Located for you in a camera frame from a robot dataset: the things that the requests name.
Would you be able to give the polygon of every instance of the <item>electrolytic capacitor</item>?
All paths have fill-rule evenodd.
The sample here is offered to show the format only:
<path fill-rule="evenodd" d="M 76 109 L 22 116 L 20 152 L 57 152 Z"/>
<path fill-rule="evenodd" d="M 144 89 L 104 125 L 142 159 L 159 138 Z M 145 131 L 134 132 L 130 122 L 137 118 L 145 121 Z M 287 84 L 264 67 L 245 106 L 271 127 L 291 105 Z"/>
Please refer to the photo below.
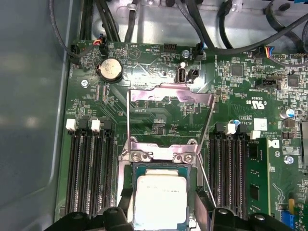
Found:
<path fill-rule="evenodd" d="M 280 112 L 280 117 L 282 119 L 287 119 L 287 118 L 293 118 L 295 115 L 295 112 L 293 109 L 288 108 L 288 109 L 284 109 Z"/>

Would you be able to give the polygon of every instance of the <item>green circuit board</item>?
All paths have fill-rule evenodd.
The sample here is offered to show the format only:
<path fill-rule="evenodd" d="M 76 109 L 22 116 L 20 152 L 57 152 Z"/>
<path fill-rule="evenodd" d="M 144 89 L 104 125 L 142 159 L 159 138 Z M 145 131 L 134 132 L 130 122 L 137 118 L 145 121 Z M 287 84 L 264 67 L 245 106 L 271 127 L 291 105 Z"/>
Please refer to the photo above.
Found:
<path fill-rule="evenodd" d="M 85 50 L 92 42 L 78 41 L 76 44 L 80 50 Z M 188 58 L 181 55 L 183 50 L 189 51 Z M 242 125 L 247 125 L 249 132 L 261 131 L 260 137 L 266 140 L 261 148 L 266 154 L 262 161 L 247 161 L 247 181 L 259 188 L 256 200 L 249 194 L 250 185 L 246 186 L 248 213 L 264 212 L 280 219 L 281 210 L 288 208 L 289 198 L 307 202 L 308 176 L 301 155 L 300 123 L 307 121 L 308 116 L 308 69 L 284 68 L 268 59 L 254 58 L 251 52 L 221 56 L 205 51 L 204 58 L 196 62 L 193 51 L 194 47 L 176 46 L 174 52 L 165 52 L 164 45 L 108 43 L 108 57 L 116 58 L 123 65 L 123 79 L 113 84 L 104 82 L 96 74 L 96 65 L 106 58 L 98 47 L 81 58 L 80 64 L 70 65 L 65 121 L 76 119 L 78 127 L 79 120 L 85 116 L 89 123 L 103 117 L 113 124 L 109 206 L 117 204 L 118 156 L 127 141 L 127 91 L 150 90 L 161 83 L 173 83 L 181 62 L 186 63 L 187 70 L 200 71 L 193 84 L 187 85 L 191 91 L 215 96 L 209 132 L 214 130 L 216 123 L 226 125 L 231 120 L 239 120 Z M 300 62 L 290 55 L 275 57 Z M 267 76 L 275 76 L 279 86 L 256 88 L 256 81 Z M 86 88 L 81 86 L 85 79 L 90 84 Z M 162 146 L 170 145 L 170 139 L 172 143 L 187 143 L 189 139 L 199 138 L 207 110 L 204 105 L 194 104 L 183 105 L 179 111 L 165 101 L 135 102 L 131 107 L 140 109 L 130 118 L 133 123 L 131 135 L 139 141 L 151 140 Z M 149 113 L 146 110 L 142 116 L 144 108 L 153 109 L 150 116 L 145 116 Z M 286 122 L 280 113 L 287 108 L 295 111 L 295 117 Z M 161 120 L 168 121 L 169 127 L 161 128 Z M 207 136 L 202 151 L 206 169 L 208 142 Z M 64 129 L 56 220 L 64 214 L 70 150 L 71 135 Z M 293 158 L 292 164 L 285 163 L 287 155 Z"/>

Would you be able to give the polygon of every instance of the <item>sticker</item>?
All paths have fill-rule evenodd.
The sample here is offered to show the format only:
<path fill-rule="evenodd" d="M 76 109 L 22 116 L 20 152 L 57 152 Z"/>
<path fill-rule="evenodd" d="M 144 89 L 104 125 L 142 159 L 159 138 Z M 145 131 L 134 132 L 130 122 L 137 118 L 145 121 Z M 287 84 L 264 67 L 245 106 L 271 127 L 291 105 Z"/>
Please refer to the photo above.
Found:
<path fill-rule="evenodd" d="M 268 130 L 268 120 L 254 118 L 254 130 L 257 131 L 267 131 Z"/>
<path fill-rule="evenodd" d="M 290 147 L 284 146 L 282 147 L 283 155 L 300 155 L 300 147 Z"/>
<path fill-rule="evenodd" d="M 269 140 L 269 148 L 280 148 L 279 140 Z"/>

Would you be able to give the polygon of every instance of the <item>capacitor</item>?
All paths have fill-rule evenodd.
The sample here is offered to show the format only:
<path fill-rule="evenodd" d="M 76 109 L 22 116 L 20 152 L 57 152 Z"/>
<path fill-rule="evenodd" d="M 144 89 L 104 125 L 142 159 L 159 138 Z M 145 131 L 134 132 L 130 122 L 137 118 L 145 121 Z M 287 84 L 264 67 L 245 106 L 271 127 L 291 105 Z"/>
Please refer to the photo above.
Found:
<path fill-rule="evenodd" d="M 116 83 L 123 78 L 123 66 L 115 58 L 108 58 L 96 66 L 96 73 L 107 83 Z"/>
<path fill-rule="evenodd" d="M 288 108 L 288 109 L 284 109 L 280 112 L 280 117 L 282 119 L 287 119 L 287 118 L 293 118 L 295 115 L 295 112 L 293 109 Z"/>
<path fill-rule="evenodd" d="M 233 120 L 233 123 L 235 124 L 236 127 L 241 124 L 241 122 L 238 119 Z"/>

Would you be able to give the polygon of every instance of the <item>white label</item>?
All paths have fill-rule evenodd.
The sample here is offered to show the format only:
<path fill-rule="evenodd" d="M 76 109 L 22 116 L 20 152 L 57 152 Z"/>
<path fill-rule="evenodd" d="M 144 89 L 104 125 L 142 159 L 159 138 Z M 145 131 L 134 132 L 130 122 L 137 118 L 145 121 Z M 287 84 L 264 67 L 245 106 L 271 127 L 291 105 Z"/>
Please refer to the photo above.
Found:
<path fill-rule="evenodd" d="M 254 130 L 257 131 L 267 131 L 268 130 L 268 120 L 254 118 Z"/>
<path fill-rule="evenodd" d="M 269 148 L 280 148 L 279 140 L 269 140 Z"/>

